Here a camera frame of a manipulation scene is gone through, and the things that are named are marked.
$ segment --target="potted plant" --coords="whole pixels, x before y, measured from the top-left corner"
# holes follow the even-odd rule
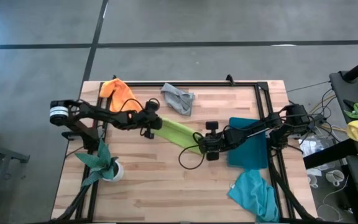
[[[82,182],[82,187],[93,184],[93,182],[103,179],[105,181],[117,182],[124,175],[123,166],[117,161],[118,157],[111,157],[109,146],[100,139],[98,155],[76,153],[85,165],[91,168],[88,178]]]

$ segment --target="green cloth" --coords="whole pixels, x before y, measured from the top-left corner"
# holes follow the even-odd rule
[[[152,133],[160,136],[161,138],[165,138],[166,140],[175,143],[182,148],[197,145],[197,142],[195,142],[193,139],[194,132],[195,130],[189,128],[188,126],[171,121],[168,118],[162,118],[161,129],[152,129]],[[192,147],[188,150],[201,155],[198,147]]]

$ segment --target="orange cloth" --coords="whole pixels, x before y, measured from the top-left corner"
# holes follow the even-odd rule
[[[100,90],[100,97],[108,98],[112,94],[112,101],[110,105],[110,111],[119,112],[122,108],[122,105],[128,99],[135,99],[135,95],[132,93],[129,86],[127,86],[123,81],[118,78],[104,82],[102,89]],[[142,110],[142,107],[134,100],[129,100],[125,106],[122,108],[122,111],[127,110],[136,110],[137,112]]]

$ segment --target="artificial plant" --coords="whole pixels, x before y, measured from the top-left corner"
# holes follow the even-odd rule
[[[85,165],[91,168],[91,173],[82,182],[82,187],[93,184],[93,182],[105,178],[112,180],[114,175],[118,172],[118,165],[116,160],[118,157],[111,157],[109,146],[103,142],[102,139],[99,141],[98,155],[82,154],[76,153],[77,158],[79,158]]]

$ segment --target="green leaf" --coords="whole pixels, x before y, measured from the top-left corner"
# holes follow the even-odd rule
[[[112,180],[114,178],[114,164],[113,164],[113,166],[110,166],[110,168],[108,170],[102,170],[101,171],[102,176],[105,179]]]
[[[91,168],[91,172],[97,172],[97,171],[100,171],[101,169],[104,169],[104,167],[94,167],[94,168]]]
[[[107,167],[107,162],[97,156],[83,153],[76,153],[75,155],[90,168]]]
[[[81,187],[91,185],[93,182],[96,182],[100,178],[102,178],[102,174],[100,172],[92,172],[88,178],[86,178],[83,182]]]
[[[109,151],[109,145],[105,144],[102,139],[99,141],[98,156],[107,163],[107,167],[110,166],[111,154]]]

